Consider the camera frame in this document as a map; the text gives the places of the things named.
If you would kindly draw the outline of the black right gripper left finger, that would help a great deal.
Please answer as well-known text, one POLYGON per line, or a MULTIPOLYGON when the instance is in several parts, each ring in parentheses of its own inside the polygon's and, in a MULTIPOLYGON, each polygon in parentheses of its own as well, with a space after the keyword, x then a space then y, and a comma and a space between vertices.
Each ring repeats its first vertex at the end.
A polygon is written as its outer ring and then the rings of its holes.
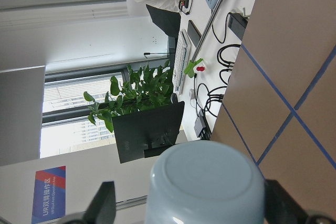
POLYGON ((114 182, 103 182, 83 216, 84 223, 114 223, 115 216, 114 182))

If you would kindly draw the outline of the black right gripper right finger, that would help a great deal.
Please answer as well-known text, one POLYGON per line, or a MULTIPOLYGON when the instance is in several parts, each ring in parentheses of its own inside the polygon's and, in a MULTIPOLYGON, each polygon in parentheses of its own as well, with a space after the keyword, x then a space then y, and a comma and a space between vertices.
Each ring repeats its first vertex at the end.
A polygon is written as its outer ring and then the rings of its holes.
POLYGON ((268 223, 306 223, 308 214, 277 180, 265 180, 265 219, 268 223))

